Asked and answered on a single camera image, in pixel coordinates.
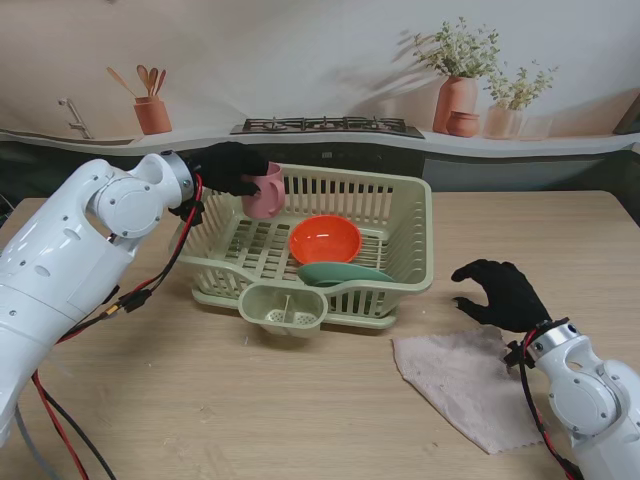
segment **orange bowl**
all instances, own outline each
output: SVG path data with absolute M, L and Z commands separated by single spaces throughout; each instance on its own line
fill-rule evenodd
M 362 247 L 360 230 L 346 218 L 318 215 L 291 232 L 289 249 L 300 263 L 343 262 L 356 258 Z

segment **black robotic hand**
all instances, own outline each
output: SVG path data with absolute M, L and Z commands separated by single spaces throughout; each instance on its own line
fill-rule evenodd
M 252 182 L 243 180 L 243 175 L 262 176 L 267 174 L 269 161 L 255 150 L 238 142 L 224 142 L 211 145 L 185 158 L 189 171 L 194 176 L 202 177 L 204 187 L 218 192 L 230 193 L 234 196 L 253 196 L 260 191 Z M 195 200 L 187 200 L 177 208 L 169 209 L 186 221 Z M 193 225 L 202 223 L 202 202 L 197 205 L 198 213 Z
M 483 307 L 465 297 L 456 297 L 458 309 L 482 325 L 495 325 L 512 332 L 528 332 L 536 325 L 550 321 L 549 312 L 527 277 L 513 263 L 476 260 L 459 268 L 451 280 L 470 278 L 487 293 L 489 305 Z

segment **shelf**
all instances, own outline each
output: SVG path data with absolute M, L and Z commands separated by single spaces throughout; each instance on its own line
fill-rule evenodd
M 232 125 L 177 130 L 159 135 L 134 138 L 126 145 L 87 145 L 72 143 L 70 139 L 54 140 L 0 132 L 0 141 L 19 141 L 104 155 L 130 156 L 160 152 L 162 150 L 187 150 L 213 143 L 237 141 L 245 144 L 260 143 L 323 143 L 354 142 L 375 143 L 391 147 L 410 148 L 424 152 L 480 158 L 513 158 L 536 156 L 595 155 L 633 150 L 640 153 L 640 133 L 592 137 L 548 138 L 541 141 L 488 140 L 481 137 L 461 138 L 439 133 L 425 132 L 424 139 L 386 135 L 380 133 L 293 133 L 230 135 Z

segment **wall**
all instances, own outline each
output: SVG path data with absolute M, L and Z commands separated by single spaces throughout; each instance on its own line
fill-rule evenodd
M 560 66 L 529 110 L 554 114 L 555 135 L 610 133 L 635 97 L 637 0 L 3 0 L 0 128 L 75 136 L 68 96 L 96 137 L 139 134 L 105 71 L 142 93 L 138 63 L 168 70 L 175 130 L 374 113 L 430 128 L 442 79 L 414 65 L 411 35 L 459 15 L 497 28 L 514 70 Z M 478 113 L 490 104 L 481 90 Z

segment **pink cup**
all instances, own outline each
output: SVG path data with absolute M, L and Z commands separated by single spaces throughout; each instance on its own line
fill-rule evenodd
M 277 163 L 269 162 L 267 174 L 261 177 L 243 175 L 242 180 L 253 182 L 260 191 L 253 197 L 242 197 L 242 210 L 247 217 L 273 218 L 284 206 L 284 177 Z

